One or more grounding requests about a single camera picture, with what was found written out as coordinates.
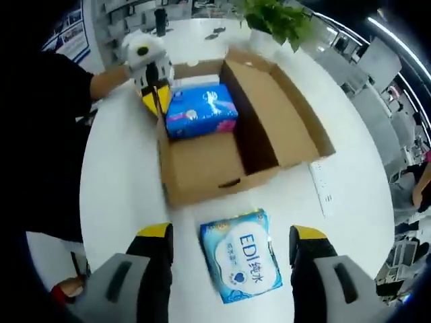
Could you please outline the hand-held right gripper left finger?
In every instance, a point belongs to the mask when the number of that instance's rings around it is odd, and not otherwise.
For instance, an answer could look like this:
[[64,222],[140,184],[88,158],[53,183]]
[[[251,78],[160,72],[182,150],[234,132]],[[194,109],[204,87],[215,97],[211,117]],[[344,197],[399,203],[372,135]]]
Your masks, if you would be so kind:
[[84,292],[84,322],[167,322],[173,237],[171,223],[148,226],[95,270]]

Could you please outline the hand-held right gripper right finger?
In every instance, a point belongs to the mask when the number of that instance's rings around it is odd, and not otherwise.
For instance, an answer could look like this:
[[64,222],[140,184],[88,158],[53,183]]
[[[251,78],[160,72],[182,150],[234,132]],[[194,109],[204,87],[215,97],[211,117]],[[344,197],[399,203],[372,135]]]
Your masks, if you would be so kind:
[[366,322],[376,311],[375,283],[314,228],[290,227],[295,322]]

